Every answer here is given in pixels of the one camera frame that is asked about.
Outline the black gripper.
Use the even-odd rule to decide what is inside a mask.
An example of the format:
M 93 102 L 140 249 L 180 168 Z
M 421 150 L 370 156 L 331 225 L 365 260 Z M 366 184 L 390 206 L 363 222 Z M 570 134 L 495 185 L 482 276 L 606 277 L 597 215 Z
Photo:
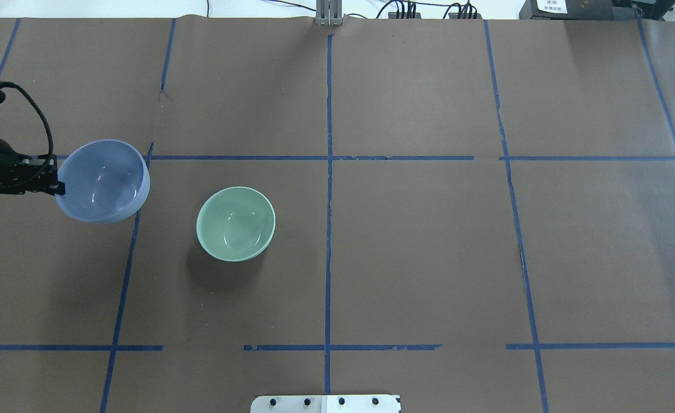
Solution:
M 20 154 L 0 139 L 0 195 L 27 192 L 65 195 L 65 184 L 57 181 L 57 157 Z

